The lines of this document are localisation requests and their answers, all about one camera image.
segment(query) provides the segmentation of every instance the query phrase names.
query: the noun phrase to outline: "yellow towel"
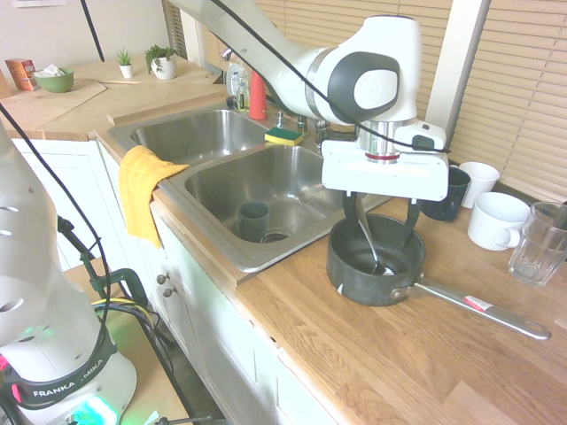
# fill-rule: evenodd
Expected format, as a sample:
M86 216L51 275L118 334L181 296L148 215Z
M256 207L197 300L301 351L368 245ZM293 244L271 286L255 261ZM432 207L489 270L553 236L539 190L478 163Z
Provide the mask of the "yellow towel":
M156 248L160 247L150 212L151 193L163 179L187 167L162 161L145 146L136 146L128 151L120 163L118 182L129 235L142 237Z

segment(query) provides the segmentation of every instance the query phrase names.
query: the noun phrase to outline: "kitchen sink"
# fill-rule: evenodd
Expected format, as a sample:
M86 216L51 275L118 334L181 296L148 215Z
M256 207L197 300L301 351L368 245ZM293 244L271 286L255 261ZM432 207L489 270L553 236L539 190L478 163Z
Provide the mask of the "kitchen sink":
M131 139L176 164L201 164L261 146L266 129L231 110L176 114L132 128Z
M258 272L329 233L344 218L342 193L321 183L322 156L315 135L298 146L271 144L264 134L276 124L214 104L109 133L125 150L142 144L161 159L190 167L159 184L236 267ZM366 210L388 197L367 195ZM261 243L234 231L239 206L261 201L270 208Z
M233 231L246 201L269 206L263 242L301 234L342 210L342 194L321 183L322 158L295 146L276 145L198 170L185 188L225 228Z

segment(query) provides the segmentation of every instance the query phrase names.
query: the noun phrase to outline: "sponge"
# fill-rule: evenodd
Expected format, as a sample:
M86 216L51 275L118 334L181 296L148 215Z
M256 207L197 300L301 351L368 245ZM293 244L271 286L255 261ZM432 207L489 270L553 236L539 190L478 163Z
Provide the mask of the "sponge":
M264 139L268 142L286 144L288 146L297 146L303 140L303 135L297 131L287 130L285 128L273 127L269 130Z

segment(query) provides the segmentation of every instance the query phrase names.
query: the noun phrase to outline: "metal spoon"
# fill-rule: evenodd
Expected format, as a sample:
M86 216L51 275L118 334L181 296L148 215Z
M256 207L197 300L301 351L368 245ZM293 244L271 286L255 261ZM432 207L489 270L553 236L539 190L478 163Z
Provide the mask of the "metal spoon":
M372 270L372 274L384 274L384 272L386 272L386 268L380 263L380 258L378 257L374 242L372 241L372 235L370 234L369 222L366 220L366 213L364 212L364 207L362 206L362 201L358 194L356 195L354 210L356 211L356 217L361 225L362 232L366 236L366 240L369 241L370 249L372 250L372 257L374 257L374 261L376 262L374 269Z

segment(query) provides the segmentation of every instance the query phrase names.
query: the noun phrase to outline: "window blinds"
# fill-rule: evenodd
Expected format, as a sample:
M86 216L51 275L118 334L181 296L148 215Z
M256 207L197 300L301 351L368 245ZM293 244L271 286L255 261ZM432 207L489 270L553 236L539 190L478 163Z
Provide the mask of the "window blinds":
M183 25L179 8L168 0L161 0L163 13L166 17L167 36L169 37L169 47L175 49L177 56L186 59L187 49L185 48L185 36L183 35Z
M423 35L417 110L418 117L424 119L452 0L256 0L256 3L288 39L315 47L337 46L356 33L370 16L405 15L416 19ZM226 46L210 31L204 31L206 61L226 67L220 61L220 53Z
M567 198L566 2L491 2L451 150L533 197Z

